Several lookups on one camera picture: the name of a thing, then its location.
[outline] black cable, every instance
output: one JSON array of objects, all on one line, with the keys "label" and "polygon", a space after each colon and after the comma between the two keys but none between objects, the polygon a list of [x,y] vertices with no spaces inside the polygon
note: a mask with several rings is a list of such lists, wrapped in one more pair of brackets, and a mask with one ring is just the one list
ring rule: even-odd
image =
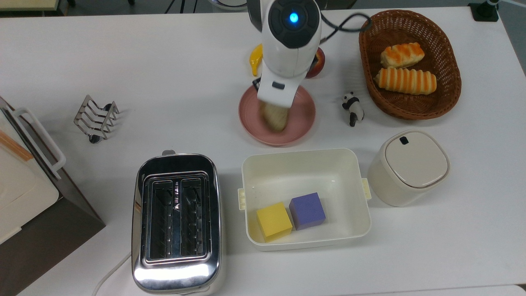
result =
[{"label": "black cable", "polygon": [[168,11],[170,10],[170,8],[171,8],[171,6],[172,6],[172,4],[173,4],[174,2],[175,2],[175,0],[171,0],[171,2],[170,2],[170,6],[168,6],[168,9],[166,9],[165,14],[168,13]]},{"label": "black cable", "polygon": [[358,1],[358,0],[352,0],[351,3],[349,3],[349,5],[347,5],[347,7],[345,9],[351,9],[351,7],[353,7],[355,5],[356,1]]},{"label": "black cable", "polygon": [[181,2],[181,9],[179,10],[179,13],[183,13],[185,11],[185,0]]},{"label": "black cable", "polygon": [[[327,37],[324,37],[322,40],[320,40],[320,44],[322,44],[323,42],[327,41],[329,38],[333,37],[334,34],[336,34],[336,32],[338,31],[342,31],[342,32],[348,32],[348,33],[356,33],[356,32],[365,32],[367,31],[368,29],[371,28],[372,26],[372,20],[371,18],[366,15],[366,14],[363,14],[361,12],[356,12],[356,13],[353,13],[351,15],[349,15],[345,20],[343,20],[343,22],[341,22],[341,24],[339,26],[336,26],[335,24],[331,23],[324,15],[323,13],[321,13],[321,19],[331,28],[334,29],[334,31],[332,31],[332,33],[330,33]],[[355,29],[348,29],[348,28],[344,28],[343,26],[345,25],[346,22],[348,22],[351,18],[355,17],[355,16],[363,16],[364,18],[367,19],[367,25],[365,25],[365,27],[362,27],[362,28],[355,28]]]}]

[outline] wicker basket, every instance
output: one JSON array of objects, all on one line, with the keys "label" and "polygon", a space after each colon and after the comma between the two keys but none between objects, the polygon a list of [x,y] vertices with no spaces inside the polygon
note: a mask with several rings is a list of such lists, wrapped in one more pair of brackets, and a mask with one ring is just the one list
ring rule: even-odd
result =
[{"label": "wicker basket", "polygon": [[[459,99],[461,80],[444,32],[425,16],[412,11],[388,10],[371,19],[371,29],[360,33],[360,53],[367,89],[376,106],[406,120],[436,118],[451,110]],[[437,90],[429,95],[386,91],[373,81],[382,68],[380,53],[387,46],[410,42],[418,42],[426,55],[409,69],[429,71],[437,77]]]}]

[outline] table surface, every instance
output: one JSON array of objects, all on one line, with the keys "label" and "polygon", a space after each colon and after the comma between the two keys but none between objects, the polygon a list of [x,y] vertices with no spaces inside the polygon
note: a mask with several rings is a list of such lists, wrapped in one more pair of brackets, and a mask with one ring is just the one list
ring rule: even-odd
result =
[{"label": "table surface", "polygon": [[[462,76],[458,104],[427,121],[382,113],[370,99],[358,35],[321,47],[325,68],[303,86],[315,100],[313,129],[299,143],[269,147],[239,123],[260,35],[248,15],[135,15],[0,19],[0,92],[39,117],[67,157],[66,170],[107,224],[22,295],[89,295],[129,252],[139,167],[163,150],[216,164],[226,222],[227,279],[218,295],[342,295],[526,282],[526,78],[501,23],[476,23],[467,7],[414,8],[448,35]],[[364,10],[367,14],[379,9]],[[341,22],[349,11],[327,11]],[[353,20],[349,25],[361,25]],[[322,35],[330,30],[323,27]],[[365,120],[348,125],[340,97],[353,91]],[[122,111],[112,137],[93,145],[73,124],[89,94]],[[259,252],[238,210],[241,165],[254,154],[352,149],[362,176],[382,143],[422,129],[446,150],[442,186],[405,208],[376,196],[370,232],[323,248]],[[129,264],[104,289],[140,295]]]}]

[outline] white plastic box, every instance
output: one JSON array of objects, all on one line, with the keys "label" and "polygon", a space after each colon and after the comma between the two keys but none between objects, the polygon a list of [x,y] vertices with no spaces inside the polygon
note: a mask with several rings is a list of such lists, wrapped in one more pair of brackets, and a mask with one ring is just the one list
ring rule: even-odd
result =
[{"label": "white plastic box", "polygon": [[[334,245],[363,236],[371,228],[367,179],[361,178],[358,159],[349,149],[253,155],[242,167],[239,209],[245,211],[249,240],[260,251]],[[317,192],[326,219],[322,225],[296,231],[265,243],[256,211],[278,202]]]}]

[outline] foam block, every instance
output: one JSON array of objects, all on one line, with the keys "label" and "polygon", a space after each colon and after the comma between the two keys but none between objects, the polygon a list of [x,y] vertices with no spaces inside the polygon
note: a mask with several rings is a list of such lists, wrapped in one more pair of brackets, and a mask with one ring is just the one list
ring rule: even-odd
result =
[{"label": "foam block", "polygon": [[265,242],[270,242],[292,231],[289,215],[282,202],[256,211],[258,224]]},{"label": "foam block", "polygon": [[293,198],[289,209],[296,230],[320,225],[325,221],[325,212],[317,192]]}]

